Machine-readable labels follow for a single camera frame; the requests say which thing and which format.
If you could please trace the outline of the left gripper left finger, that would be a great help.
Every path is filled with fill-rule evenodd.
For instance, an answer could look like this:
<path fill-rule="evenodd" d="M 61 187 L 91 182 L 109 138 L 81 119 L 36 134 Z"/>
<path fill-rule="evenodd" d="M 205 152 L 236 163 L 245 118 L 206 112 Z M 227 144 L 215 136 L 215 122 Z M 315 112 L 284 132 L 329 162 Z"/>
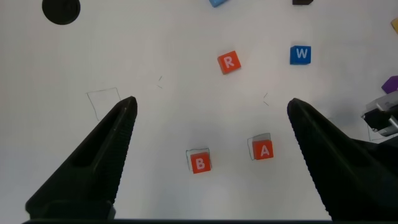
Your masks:
<path fill-rule="evenodd" d="M 137 101 L 118 102 L 26 202 L 32 220 L 112 220 L 137 116 Z"/>

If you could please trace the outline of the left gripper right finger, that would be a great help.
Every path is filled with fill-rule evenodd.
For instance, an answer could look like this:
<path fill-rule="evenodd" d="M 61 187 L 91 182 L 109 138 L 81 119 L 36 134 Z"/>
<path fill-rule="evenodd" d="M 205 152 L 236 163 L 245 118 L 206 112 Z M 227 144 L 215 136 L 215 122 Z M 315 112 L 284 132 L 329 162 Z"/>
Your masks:
<path fill-rule="evenodd" d="M 397 138 L 349 138 L 310 104 L 287 114 L 308 171 L 334 221 L 397 221 Z"/>

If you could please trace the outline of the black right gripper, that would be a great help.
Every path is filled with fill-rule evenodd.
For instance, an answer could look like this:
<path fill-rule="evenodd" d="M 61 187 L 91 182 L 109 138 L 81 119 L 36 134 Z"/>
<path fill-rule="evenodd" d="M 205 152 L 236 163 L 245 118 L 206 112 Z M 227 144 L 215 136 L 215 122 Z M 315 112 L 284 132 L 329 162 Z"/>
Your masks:
<path fill-rule="evenodd" d="M 389 93 L 366 105 L 361 115 L 373 132 L 388 137 L 397 134 L 397 93 Z"/>

